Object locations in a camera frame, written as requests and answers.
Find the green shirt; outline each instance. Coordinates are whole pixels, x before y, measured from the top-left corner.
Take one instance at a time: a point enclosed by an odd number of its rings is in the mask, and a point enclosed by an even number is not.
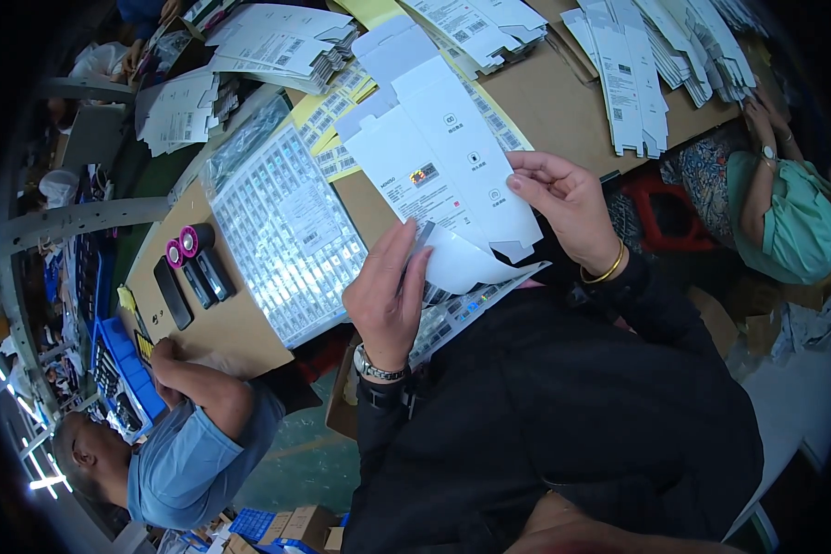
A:
[[[742,202],[751,187],[758,156],[737,151],[727,162],[729,218],[745,265],[782,283],[812,284],[831,272],[831,184],[805,161],[780,160],[772,205],[763,216],[763,248],[739,226]]]

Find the plastic bag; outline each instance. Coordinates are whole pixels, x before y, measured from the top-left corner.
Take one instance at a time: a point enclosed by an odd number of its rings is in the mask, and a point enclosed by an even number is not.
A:
[[[240,166],[248,161],[255,150],[277,129],[289,115],[289,105],[280,94],[253,112],[234,134],[219,146],[200,169],[200,183],[206,197],[212,200]]]

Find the bracelet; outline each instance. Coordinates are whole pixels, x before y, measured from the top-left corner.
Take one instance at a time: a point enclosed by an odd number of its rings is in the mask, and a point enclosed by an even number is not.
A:
[[[609,271],[604,273],[603,275],[599,276],[598,278],[596,278],[592,281],[589,281],[585,278],[585,276],[587,275],[587,272],[585,271],[585,268],[579,266],[578,267],[578,273],[581,275],[582,282],[584,282],[585,284],[593,284],[593,283],[599,283],[599,282],[605,280],[610,275],[612,275],[612,273],[619,267],[619,264],[622,262],[622,258],[624,258],[624,257],[625,257],[625,243],[620,238],[619,239],[619,257],[616,258],[616,262],[612,264],[612,267],[609,268]]]

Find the blue shirt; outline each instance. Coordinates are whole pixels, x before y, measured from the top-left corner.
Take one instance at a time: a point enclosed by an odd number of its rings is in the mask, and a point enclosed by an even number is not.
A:
[[[187,531],[219,515],[264,458],[284,416],[264,385],[237,442],[190,400],[177,405],[129,461],[127,508],[135,521]]]

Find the silver watch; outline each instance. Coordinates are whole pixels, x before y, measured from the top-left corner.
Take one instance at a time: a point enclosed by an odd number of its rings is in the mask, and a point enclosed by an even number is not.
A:
[[[369,375],[370,377],[375,377],[376,379],[381,379],[382,381],[396,381],[407,374],[407,367],[408,366],[404,366],[404,368],[400,371],[382,371],[374,367],[372,362],[369,361],[369,356],[367,356],[366,351],[363,350],[363,345],[360,345],[355,350],[355,368],[361,375]]]

